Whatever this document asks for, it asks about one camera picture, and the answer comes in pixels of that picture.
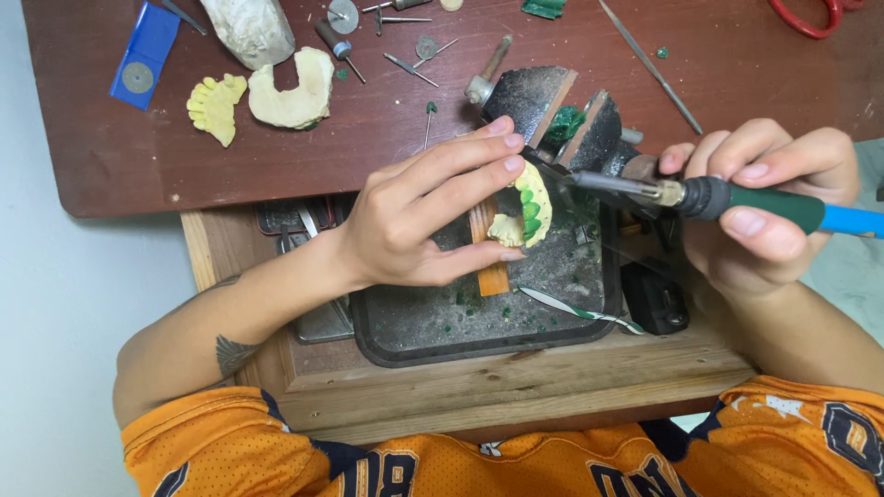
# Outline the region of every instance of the hand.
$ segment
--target hand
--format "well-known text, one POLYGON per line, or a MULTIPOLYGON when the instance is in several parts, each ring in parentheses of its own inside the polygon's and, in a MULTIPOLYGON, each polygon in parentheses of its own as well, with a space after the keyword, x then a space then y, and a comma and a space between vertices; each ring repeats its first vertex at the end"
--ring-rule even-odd
POLYGON ((350 218, 333 230, 359 288, 443 286, 525 255, 496 241, 443 252, 430 235, 522 174, 525 145, 509 117, 373 172, 350 218))
MULTIPOLYGON (((685 178, 719 176, 748 188, 776 186, 843 206, 853 204, 859 192, 857 157, 846 134, 823 128, 793 140, 771 119, 749 121, 733 133, 709 134, 696 147, 669 147, 659 170, 684 170, 685 178)), ((718 223, 687 222, 684 248, 691 263, 726 297, 763 296, 800 278, 831 236, 805 236, 785 218, 734 207, 718 223)))

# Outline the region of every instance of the red scissors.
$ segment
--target red scissors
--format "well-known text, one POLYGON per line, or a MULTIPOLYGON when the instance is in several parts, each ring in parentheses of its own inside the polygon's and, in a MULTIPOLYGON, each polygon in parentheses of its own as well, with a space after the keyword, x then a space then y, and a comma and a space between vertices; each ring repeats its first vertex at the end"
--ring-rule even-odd
POLYGON ((776 13, 780 14, 780 17, 782 20, 786 21, 786 24, 792 26, 798 33, 810 36, 814 40, 822 40, 834 33, 835 29, 838 28, 838 25, 841 24, 841 19, 844 17, 844 11, 857 11, 863 8, 863 4, 865 4, 865 0, 824 0, 829 11, 829 23, 826 29, 817 29, 816 27, 807 24, 804 20, 799 19, 786 8, 786 5, 783 4, 782 0, 767 0, 767 2, 773 7, 776 13))

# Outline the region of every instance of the blue handle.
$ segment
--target blue handle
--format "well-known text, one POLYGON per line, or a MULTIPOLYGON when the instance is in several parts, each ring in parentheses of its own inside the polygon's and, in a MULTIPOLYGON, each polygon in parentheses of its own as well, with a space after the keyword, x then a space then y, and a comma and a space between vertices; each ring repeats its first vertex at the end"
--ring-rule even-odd
POLYGON ((826 204, 826 216, 819 229, 884 239, 884 214, 826 204))

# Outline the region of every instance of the finger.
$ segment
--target finger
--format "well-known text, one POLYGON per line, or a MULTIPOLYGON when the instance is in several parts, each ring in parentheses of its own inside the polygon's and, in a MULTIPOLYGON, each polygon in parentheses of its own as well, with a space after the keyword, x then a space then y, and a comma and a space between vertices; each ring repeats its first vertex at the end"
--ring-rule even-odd
POLYGON ((685 163, 688 162, 690 154, 694 153, 695 148, 693 143, 681 143, 663 150, 657 164, 660 174, 675 174, 681 171, 685 163))
MULTIPOLYGON (((853 141, 847 134, 833 128, 812 131, 782 146, 734 175, 734 183, 749 188, 779 185, 799 176, 815 187, 827 190, 847 190, 858 193, 857 156, 853 141)), ((837 200, 850 205, 855 197, 837 200)))
POLYGON ((396 164, 391 164, 386 167, 382 167, 378 169, 378 172, 383 173, 383 175, 390 179, 393 176, 399 175, 401 172, 405 171, 410 165, 414 164, 418 160, 424 158, 427 154, 433 151, 436 147, 439 147, 445 143, 459 143, 462 141, 471 141, 471 140, 483 140, 485 138, 492 138, 493 136, 505 136, 507 134, 511 134, 515 130, 515 123, 513 119, 509 116, 501 116, 491 124, 486 126, 482 126, 476 131, 464 134, 463 136, 458 136, 448 141, 444 141, 437 145, 433 145, 432 147, 422 150, 413 156, 405 159, 402 162, 398 162, 396 164))
POLYGON ((720 222, 728 236, 767 261, 792 261, 807 250, 807 236, 798 225, 766 210, 734 207, 720 222))
POLYGON ((690 156, 688 165, 684 168, 685 178, 696 178, 697 176, 705 176, 709 174, 709 157, 715 153, 715 150, 731 135, 729 131, 716 131, 709 133, 694 150, 694 154, 690 156))
POLYGON ((520 134, 445 143, 400 173, 393 187, 395 194, 405 202, 414 201, 453 176, 518 154, 524 146, 525 139, 520 134))
POLYGON ((515 181, 524 169, 525 159, 511 156, 451 178, 415 203, 408 224, 415 236, 426 238, 515 181))
POLYGON ((425 265, 419 279, 434 286, 443 286, 459 277, 484 269, 500 261, 519 261, 525 256, 518 248, 507 248, 496 241, 481 241, 450 252, 425 265))
POLYGON ((737 128, 709 156, 706 174, 730 181, 756 158, 791 141, 792 137, 773 119, 753 119, 737 128))

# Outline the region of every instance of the green handle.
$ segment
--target green handle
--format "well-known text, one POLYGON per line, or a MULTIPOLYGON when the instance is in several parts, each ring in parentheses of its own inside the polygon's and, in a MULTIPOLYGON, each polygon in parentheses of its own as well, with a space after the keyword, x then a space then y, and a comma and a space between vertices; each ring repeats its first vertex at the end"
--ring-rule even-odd
POLYGON ((797 224, 805 234, 811 234, 822 224, 826 216, 826 204, 819 198, 807 195, 791 194, 772 188, 744 188, 733 183, 730 187, 730 204, 755 207, 772 212, 797 224))

